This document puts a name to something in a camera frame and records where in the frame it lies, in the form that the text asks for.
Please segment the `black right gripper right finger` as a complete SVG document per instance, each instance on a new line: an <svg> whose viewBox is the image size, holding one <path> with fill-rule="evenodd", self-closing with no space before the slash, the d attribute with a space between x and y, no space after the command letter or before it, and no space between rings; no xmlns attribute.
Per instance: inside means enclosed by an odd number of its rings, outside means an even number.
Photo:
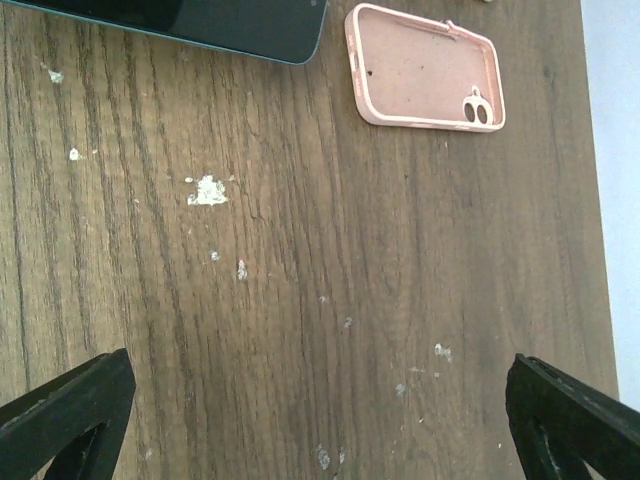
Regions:
<svg viewBox="0 0 640 480"><path fill-rule="evenodd" d="M526 478L639 477L639 413L550 364L518 353L505 406Z"/></svg>

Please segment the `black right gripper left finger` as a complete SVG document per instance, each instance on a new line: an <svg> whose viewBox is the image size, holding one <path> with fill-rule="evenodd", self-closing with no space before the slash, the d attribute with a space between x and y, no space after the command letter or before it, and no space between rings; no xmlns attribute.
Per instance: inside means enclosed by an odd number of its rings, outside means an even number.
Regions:
<svg viewBox="0 0 640 480"><path fill-rule="evenodd" d="M126 349L104 353L1 407L1 477L110 479L136 381Z"/></svg>

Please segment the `pink phone case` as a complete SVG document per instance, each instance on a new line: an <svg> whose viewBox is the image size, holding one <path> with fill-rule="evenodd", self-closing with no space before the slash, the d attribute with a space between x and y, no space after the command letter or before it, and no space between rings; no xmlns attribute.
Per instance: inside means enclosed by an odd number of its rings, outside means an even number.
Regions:
<svg viewBox="0 0 640 480"><path fill-rule="evenodd" d="M371 3L344 22L357 110L372 125L491 133L506 108L488 38Z"/></svg>

